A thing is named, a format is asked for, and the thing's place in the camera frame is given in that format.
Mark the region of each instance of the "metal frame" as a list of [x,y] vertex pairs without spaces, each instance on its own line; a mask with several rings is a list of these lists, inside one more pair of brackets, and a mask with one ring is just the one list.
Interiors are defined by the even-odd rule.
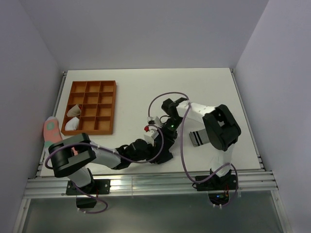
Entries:
[[[260,158],[257,145],[245,112],[245,108],[235,81],[233,71],[232,78],[239,95],[239,99],[245,114],[246,122],[251,132],[251,137],[258,155],[261,169],[240,170],[238,171],[239,189],[238,192],[252,191],[271,191],[275,201],[277,214],[279,216],[284,232],[291,233],[291,228],[285,214],[285,209],[278,195],[278,187],[271,171],[265,171]],[[58,92],[53,116],[56,114],[59,99],[63,90],[67,72],[63,73],[61,86]],[[14,233],[21,233],[31,199],[48,199],[48,198],[76,198],[76,196],[66,196],[66,187],[68,178],[40,177],[45,151],[42,151],[41,159],[35,179],[29,179],[25,188],[23,200],[16,219]],[[191,172],[191,176],[206,175],[206,172]],[[144,174],[144,175],[104,175],[94,176],[94,179],[111,179],[110,193],[105,197],[120,196],[146,196],[146,195],[168,195],[168,194],[196,194],[197,192],[192,186],[191,181],[183,172],[178,173],[162,173],[162,174]]]
[[279,191],[272,190],[271,195],[273,198],[274,205],[276,206],[276,212],[278,215],[278,218],[280,219],[281,227],[284,233],[292,233],[293,230],[290,226],[290,222],[288,220],[288,217],[286,215],[285,207],[283,205],[283,202],[280,198]]

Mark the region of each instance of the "sock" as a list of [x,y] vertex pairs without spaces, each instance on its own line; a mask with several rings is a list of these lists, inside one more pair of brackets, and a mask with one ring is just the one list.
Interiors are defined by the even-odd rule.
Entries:
[[77,117],[80,114],[81,114],[81,109],[80,109],[80,106],[78,104],[76,104],[75,106],[70,108],[69,111],[67,112],[68,117]]
[[65,125],[65,130],[70,131],[70,130],[77,130],[79,126],[79,118],[74,117],[70,121],[67,122]]
[[43,136],[44,136],[44,149],[46,153],[49,152],[48,148],[50,147],[50,145],[63,140],[58,128],[58,121],[56,117],[54,116],[49,117],[44,122]]

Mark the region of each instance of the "pink sock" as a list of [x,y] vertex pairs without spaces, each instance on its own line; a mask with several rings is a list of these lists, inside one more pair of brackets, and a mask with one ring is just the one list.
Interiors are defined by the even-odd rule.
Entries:
[[62,136],[60,135],[60,131],[58,128],[58,121],[56,117],[54,116],[49,117],[44,122],[43,136],[44,136],[44,149],[46,150],[46,152],[48,152],[48,148],[50,145],[63,140]]

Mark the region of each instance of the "white sock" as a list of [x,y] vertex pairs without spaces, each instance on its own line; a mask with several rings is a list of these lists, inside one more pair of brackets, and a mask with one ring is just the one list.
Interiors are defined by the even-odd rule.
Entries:
[[70,121],[67,122],[65,125],[65,130],[70,131],[70,130],[77,130],[79,126],[79,119],[77,117],[74,117]]

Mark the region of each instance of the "cable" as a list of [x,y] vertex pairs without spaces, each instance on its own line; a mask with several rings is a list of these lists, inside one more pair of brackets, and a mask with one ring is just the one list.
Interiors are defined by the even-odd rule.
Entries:
[[[45,165],[45,167],[48,168],[48,169],[53,169],[53,167],[51,167],[51,166],[48,165],[49,160],[50,160],[56,153],[58,153],[59,151],[64,150],[64,149],[66,149],[66,148],[72,148],[72,147],[75,147],[75,146],[87,146],[87,147],[97,148],[97,149],[99,149],[99,150],[104,150],[104,151],[107,151],[107,152],[109,152],[109,153],[115,154],[115,155],[119,156],[120,158],[125,159],[125,160],[127,160],[127,161],[129,161],[129,162],[131,162],[131,163],[136,163],[136,164],[145,164],[145,163],[149,163],[149,162],[153,161],[154,159],[156,159],[156,158],[161,154],[161,152],[162,152],[162,150],[163,150],[163,147],[164,147],[164,135],[163,135],[162,131],[160,130],[160,128],[159,128],[158,126],[156,126],[156,125],[148,125],[148,126],[156,127],[156,129],[159,131],[159,133],[160,133],[160,135],[161,135],[161,139],[162,139],[161,148],[160,148],[159,152],[155,155],[155,157],[153,157],[153,158],[151,158],[151,159],[149,159],[149,160],[146,160],[146,161],[134,161],[134,160],[128,159],[128,158],[126,158],[126,157],[124,157],[124,156],[118,154],[117,152],[115,152],[116,150],[110,150],[110,149],[108,149],[108,148],[106,148],[106,147],[98,147],[98,146],[95,146],[95,145],[90,144],[90,143],[80,142],[80,143],[72,143],[72,144],[69,144],[69,145],[65,145],[65,146],[62,146],[62,147],[56,149],[55,151],[53,151],[53,152],[47,157],[47,159],[46,159],[45,162],[44,162],[44,165]],[[108,208],[108,203],[107,203],[106,201],[104,201],[103,199],[94,197],[94,196],[92,196],[92,195],[90,195],[90,194],[87,194],[87,193],[83,192],[74,182],[72,182],[72,183],[73,183],[73,185],[75,186],[75,188],[76,188],[80,193],[82,193],[83,195],[86,195],[86,196],[88,196],[88,197],[90,197],[90,198],[92,198],[92,199],[94,199],[94,200],[96,200],[96,201],[99,201],[99,202],[101,202],[101,203],[104,203],[104,204],[106,205],[105,208],[103,208],[102,210],[99,210],[99,211],[86,211],[86,210],[81,210],[81,209],[80,209],[80,211],[82,211],[83,213],[86,213],[86,214],[99,214],[99,213],[104,212],[104,211]]]
[[148,116],[150,117],[150,109],[151,109],[151,105],[153,104],[153,102],[158,99],[159,97],[161,96],[164,96],[164,95],[168,95],[168,94],[180,94],[184,97],[186,97],[186,99],[188,100],[189,104],[188,104],[188,108],[183,116],[183,119],[182,119],[182,122],[181,122],[181,128],[180,128],[180,157],[181,157],[181,163],[182,163],[182,166],[183,166],[183,169],[184,169],[184,172],[186,174],[186,176],[188,177],[188,179],[190,181],[192,181],[193,183],[204,183],[206,181],[208,181],[210,178],[212,178],[214,175],[216,175],[216,173],[218,171],[220,171],[222,168],[224,168],[225,166],[232,166],[234,171],[235,171],[235,174],[236,174],[236,188],[235,188],[235,191],[234,191],[234,194],[233,194],[233,197],[229,199],[228,203],[227,204],[224,204],[222,206],[226,206],[228,205],[229,203],[231,203],[232,199],[234,199],[237,195],[237,191],[238,191],[238,187],[239,187],[239,180],[238,180],[238,171],[236,170],[235,166],[233,166],[233,164],[231,163],[225,163],[224,165],[222,165],[221,167],[219,167],[218,169],[216,169],[212,174],[210,174],[208,177],[206,177],[205,179],[201,180],[201,181],[196,181],[194,180],[191,175],[189,174],[189,172],[187,171],[187,168],[186,168],[186,164],[185,164],[185,159],[184,159],[184,150],[183,150],[183,132],[184,132],[184,124],[185,124],[185,121],[186,121],[186,116],[191,108],[191,103],[190,103],[190,100],[189,100],[189,97],[185,94],[185,93],[182,93],[182,92],[166,92],[166,93],[163,93],[161,95],[158,95],[157,97],[155,97],[150,105],[149,105],[149,108],[148,108]]
[[55,151],[53,151],[48,157],[47,159],[45,160],[44,162],[44,165],[46,168],[48,169],[53,169],[53,167],[49,166],[48,165],[48,161],[58,152],[60,152],[61,150],[64,150],[66,148],[72,148],[72,147],[76,147],[76,146],[86,146],[86,147],[92,147],[92,148],[96,148],[98,147],[99,150],[104,150],[104,151],[107,151],[109,153],[112,153],[112,154],[115,154],[116,156],[119,156],[120,158],[124,159],[124,160],[127,160],[131,163],[135,163],[135,164],[146,164],[146,163],[149,163],[151,161],[153,161],[154,159],[156,159],[162,152],[163,150],[163,147],[164,147],[164,135],[162,133],[162,131],[160,130],[160,128],[156,125],[147,125],[147,126],[153,126],[153,127],[156,127],[156,129],[159,131],[160,135],[161,135],[161,139],[162,139],[162,142],[161,142],[161,148],[159,150],[159,152],[155,155],[155,157],[149,159],[149,160],[146,160],[146,161],[134,161],[134,160],[131,160],[129,158],[126,158],[124,157],[123,155],[120,155],[116,150],[111,150],[109,148],[106,148],[106,147],[98,147],[98,146],[95,146],[93,144],[90,144],[90,143],[85,143],[85,142],[79,142],[79,143],[72,143],[72,144],[69,144],[69,145],[65,145],[65,146],[62,146],[58,149],[56,149]]
[[163,93],[163,94],[161,94],[161,95],[155,97],[155,98],[151,101],[151,103],[149,104],[149,107],[148,107],[148,117],[150,117],[150,109],[151,109],[151,105],[154,103],[154,101],[155,101],[156,99],[158,99],[159,97],[161,97],[161,96],[165,96],[165,95],[169,95],[169,94],[179,94],[179,95],[182,95],[182,96],[186,97],[186,99],[189,100],[189,97],[188,97],[186,94],[182,93],[182,92],[172,91],[172,92]]
[[108,208],[108,203],[107,203],[105,200],[103,200],[103,199],[101,199],[101,198],[98,198],[98,197],[93,197],[92,195],[83,192],[74,182],[72,182],[72,183],[73,183],[73,186],[74,186],[80,193],[82,193],[83,195],[86,195],[86,196],[88,196],[89,198],[92,198],[92,199],[94,199],[94,200],[96,200],[96,201],[99,201],[99,202],[105,204],[105,208],[103,208],[102,210],[99,210],[99,211],[88,211],[88,210],[79,209],[81,212],[83,212],[83,213],[85,213],[85,214],[99,214],[99,213],[104,212],[104,211]]
[[208,177],[206,177],[205,179],[203,179],[201,181],[194,180],[191,177],[191,175],[188,173],[188,171],[187,171],[186,164],[185,164],[185,159],[184,159],[184,150],[183,150],[183,132],[184,132],[184,124],[185,124],[185,121],[186,121],[186,116],[187,116],[190,108],[191,108],[191,104],[189,103],[188,108],[187,108],[187,110],[185,112],[185,115],[184,115],[184,117],[182,119],[181,128],[180,128],[180,157],[181,157],[181,163],[183,165],[184,172],[185,172],[186,176],[188,177],[188,179],[190,181],[192,181],[193,183],[204,183],[204,182],[208,181],[210,178],[212,178],[218,171],[220,171],[225,166],[232,166],[234,171],[235,171],[235,174],[236,174],[236,187],[235,187],[235,191],[234,191],[233,197],[230,198],[229,201],[226,204],[222,205],[223,207],[227,206],[236,197],[237,191],[238,191],[238,187],[239,187],[238,171],[236,170],[235,166],[233,166],[233,164],[225,163],[224,165],[222,165],[220,168],[216,169],[216,171],[214,171],[212,174],[210,174]]
[[164,117],[170,117],[170,116],[168,116],[168,115],[161,116],[161,117],[160,117],[160,121],[161,121],[161,119],[164,118]]

